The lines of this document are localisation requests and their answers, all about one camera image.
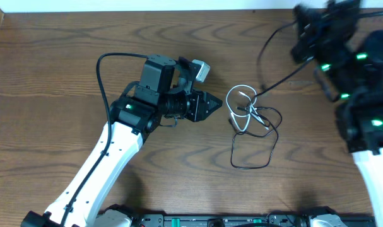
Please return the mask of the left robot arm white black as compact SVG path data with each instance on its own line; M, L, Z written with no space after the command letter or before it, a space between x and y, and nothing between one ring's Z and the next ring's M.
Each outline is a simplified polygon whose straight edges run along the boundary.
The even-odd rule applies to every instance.
M129 215L99 213L124 167L162 118L199 122L222 106L219 98L194 88L206 79L207 63L158 54L145 60L140 79L129 83L116 101L104 103L107 123L72 182L43 214L30 211L22 226L130 226Z

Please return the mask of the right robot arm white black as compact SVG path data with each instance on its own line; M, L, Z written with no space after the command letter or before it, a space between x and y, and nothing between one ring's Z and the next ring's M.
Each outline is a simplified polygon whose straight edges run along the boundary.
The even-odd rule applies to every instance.
M298 4L293 14L296 63L316 61L338 96L336 125L365 182L377 226L383 226L383 30L368 34L356 50L347 43L364 13L360 1L328 1L323 10Z

